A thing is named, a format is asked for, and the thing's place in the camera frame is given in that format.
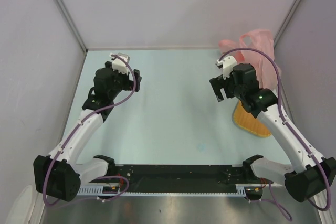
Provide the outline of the woven bamboo tray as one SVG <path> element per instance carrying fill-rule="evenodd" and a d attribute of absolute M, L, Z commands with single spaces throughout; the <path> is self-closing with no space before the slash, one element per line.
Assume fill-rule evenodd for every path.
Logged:
<path fill-rule="evenodd" d="M 250 113 L 247 113 L 239 101 L 233 112 L 233 122 L 242 130 L 258 137 L 269 137 L 271 132 Z"/>

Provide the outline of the pink plastic bag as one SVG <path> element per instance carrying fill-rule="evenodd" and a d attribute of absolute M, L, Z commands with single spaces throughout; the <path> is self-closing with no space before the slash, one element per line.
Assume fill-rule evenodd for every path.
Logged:
<path fill-rule="evenodd" d="M 251 64 L 255 68 L 260 88 L 275 90 L 278 81 L 274 67 L 277 65 L 271 31 L 255 29 L 241 35 L 238 42 L 225 39 L 218 45 L 222 54 L 232 49 L 244 48 L 244 50 L 230 52 L 228 55 L 234 57 L 238 64 Z"/>

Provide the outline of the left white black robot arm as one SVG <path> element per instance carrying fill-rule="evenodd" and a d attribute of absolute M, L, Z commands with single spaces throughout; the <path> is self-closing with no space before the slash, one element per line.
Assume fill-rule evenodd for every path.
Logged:
<path fill-rule="evenodd" d="M 140 72 L 131 69 L 128 56 L 112 55 L 112 59 L 96 71 L 93 81 L 94 86 L 88 93 L 73 129 L 48 155 L 39 155 L 33 162 L 36 190 L 42 194 L 46 206 L 52 205 L 48 197 L 56 201 L 72 201 L 82 185 L 96 180 L 114 180 L 119 186 L 129 185 L 127 178 L 118 175 L 112 158 L 96 155 L 83 165 L 77 165 L 76 162 L 113 108 L 131 98 L 128 95 L 115 102 L 120 92 L 134 94 L 139 91 Z"/>

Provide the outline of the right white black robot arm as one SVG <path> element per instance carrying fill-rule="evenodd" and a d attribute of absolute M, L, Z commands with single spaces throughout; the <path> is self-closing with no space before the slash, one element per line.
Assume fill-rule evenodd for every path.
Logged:
<path fill-rule="evenodd" d="M 222 75 L 210 79 L 218 101 L 237 98 L 243 109 L 271 132 L 290 160 L 289 165 L 255 155 L 244 161 L 243 179 L 254 183 L 260 177 L 285 186 L 298 202 L 328 189 L 335 178 L 335 158 L 325 158 L 287 117 L 279 113 L 278 98 L 270 89 L 259 87 L 256 70 L 250 64 L 219 63 Z"/>

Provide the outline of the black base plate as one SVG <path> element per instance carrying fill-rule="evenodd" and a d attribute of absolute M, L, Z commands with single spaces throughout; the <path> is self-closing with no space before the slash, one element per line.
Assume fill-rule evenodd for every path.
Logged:
<path fill-rule="evenodd" d="M 128 179 L 129 193 L 235 193 L 236 185 L 264 185 L 243 166 L 233 165 L 116 165 L 109 174 Z"/>

